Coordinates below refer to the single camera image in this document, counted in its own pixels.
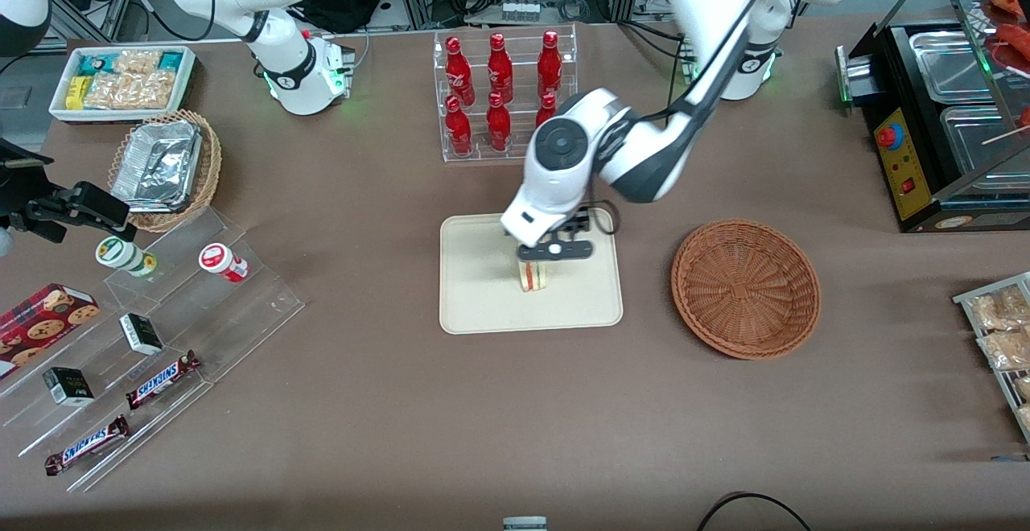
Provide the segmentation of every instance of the tray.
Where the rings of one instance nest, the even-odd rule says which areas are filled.
[[[908,39],[930,98],[941,105],[990,103],[991,92],[962,32],[921,32]]]
[[[963,173],[973,172],[976,168],[990,164],[998,153],[1012,145],[1012,138],[982,145],[985,140],[1006,131],[996,106],[952,106],[940,113],[940,122],[948,135],[952,153]],[[975,182],[976,189],[1030,189],[1030,156],[1027,153],[1011,157],[1006,164],[1000,165],[1000,168],[1004,171],[989,172]]]

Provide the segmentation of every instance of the bottle cap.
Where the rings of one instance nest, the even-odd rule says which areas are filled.
[[[448,36],[444,43],[447,46],[447,54],[456,55],[461,51],[461,43],[458,41],[457,36]]]

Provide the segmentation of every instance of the cookie box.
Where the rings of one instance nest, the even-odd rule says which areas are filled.
[[[0,315],[0,378],[25,365],[99,312],[89,293],[50,284]]]

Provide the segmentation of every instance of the red bottle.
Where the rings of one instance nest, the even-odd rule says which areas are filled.
[[[490,94],[490,109],[486,111],[486,125],[490,128],[490,146],[496,152],[508,150],[512,135],[512,117],[505,107],[501,94]]]
[[[544,125],[544,120],[554,116],[554,94],[546,94],[540,99],[540,110],[537,112],[537,127]]]
[[[499,92],[505,103],[511,102],[515,96],[515,80],[504,34],[490,34],[490,60],[486,62],[486,70],[490,76],[490,91]]]
[[[452,94],[461,99],[466,106],[476,102],[476,91],[472,87],[472,67],[469,59],[461,54],[461,43],[454,36],[446,41],[447,46],[447,83]]]
[[[444,104],[447,106],[444,123],[447,125],[447,136],[450,138],[454,154],[468,156],[472,153],[472,127],[469,117],[462,112],[461,103],[456,96],[448,95]]]
[[[558,94],[561,87],[561,55],[558,54],[558,33],[544,32],[544,49],[537,61],[537,92],[541,98],[546,94]]]

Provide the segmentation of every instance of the round basket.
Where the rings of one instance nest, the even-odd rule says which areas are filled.
[[[214,190],[218,186],[218,172],[221,171],[221,146],[218,143],[218,136],[214,135],[211,125],[207,123],[207,120],[200,114],[190,110],[176,110],[176,112],[154,116],[153,119],[143,120],[141,125],[170,123],[174,120],[188,120],[191,123],[197,125],[204,131],[204,140],[201,143],[200,161],[197,164],[197,175],[194,178],[193,199],[182,212],[129,213],[129,223],[133,223],[143,231],[151,231],[153,234],[164,234],[176,223],[188,218],[193,213],[209,206],[211,198],[214,197]],[[126,152],[129,135],[122,139],[122,146],[118,146],[118,152],[114,153],[114,162],[111,164],[110,171],[107,171],[108,190],[114,185],[114,178],[118,175],[118,169],[122,168],[122,156]]]
[[[744,359],[789,354],[819,319],[808,256],[772,227],[746,219],[699,226],[673,260],[673,299],[712,348]]]

